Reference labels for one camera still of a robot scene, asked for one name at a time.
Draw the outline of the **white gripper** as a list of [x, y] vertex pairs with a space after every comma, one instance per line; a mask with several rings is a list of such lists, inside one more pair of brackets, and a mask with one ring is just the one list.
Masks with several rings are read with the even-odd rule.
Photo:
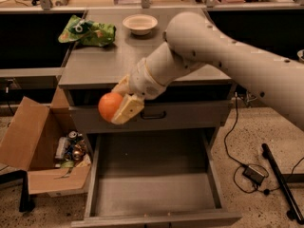
[[111, 122], [125, 124], [144, 109], [144, 99], [154, 100], [166, 90], [151, 76], [145, 58], [142, 58], [131, 71], [125, 75], [113, 88], [112, 92], [123, 96]]

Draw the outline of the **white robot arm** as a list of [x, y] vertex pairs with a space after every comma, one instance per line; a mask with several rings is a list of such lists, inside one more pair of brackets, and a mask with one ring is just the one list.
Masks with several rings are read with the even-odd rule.
[[304, 129], [304, 66], [235, 41], [194, 12], [173, 17], [164, 42], [115, 85], [113, 91], [121, 94], [123, 101], [110, 121], [125, 124], [143, 110], [146, 100], [156, 99], [174, 80], [205, 65], [218, 68]]

